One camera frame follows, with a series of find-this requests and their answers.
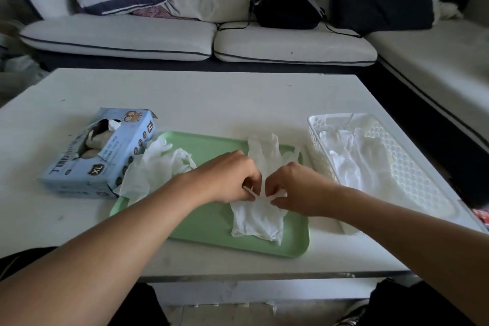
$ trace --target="xl logo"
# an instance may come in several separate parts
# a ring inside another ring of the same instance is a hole
[[[105,165],[104,164],[95,164],[92,169],[89,171],[89,174],[92,176],[97,176],[99,175],[102,170],[104,170]]]

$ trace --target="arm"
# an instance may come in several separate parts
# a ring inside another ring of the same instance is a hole
[[[279,208],[348,223],[380,243],[478,325],[489,308],[489,236],[340,186],[291,163],[266,180],[266,195],[284,188]]]
[[[174,177],[155,193],[0,282],[3,325],[106,325],[145,264],[194,208],[253,199],[261,175],[241,151]]]

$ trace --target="black sofa base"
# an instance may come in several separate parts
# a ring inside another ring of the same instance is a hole
[[[89,68],[357,75],[427,158],[434,160],[449,173],[448,182],[467,205],[483,207],[489,203],[489,186],[487,185],[489,154],[380,63],[369,67],[351,67],[223,62],[215,57],[204,61],[162,61],[82,56],[47,51],[37,53],[43,68],[48,71],[57,68]],[[391,93],[402,93],[402,95],[392,96]]]

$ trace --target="person's left hand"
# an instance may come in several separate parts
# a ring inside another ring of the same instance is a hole
[[[187,173],[193,185],[207,202],[254,201],[255,198],[243,187],[260,194],[262,175],[254,161],[242,151],[217,156],[197,169]]]

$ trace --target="forearm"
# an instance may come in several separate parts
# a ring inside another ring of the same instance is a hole
[[[107,324],[162,242],[201,203],[178,182],[0,282],[2,324]]]
[[[380,243],[477,324],[485,306],[489,237],[346,188],[335,218]]]

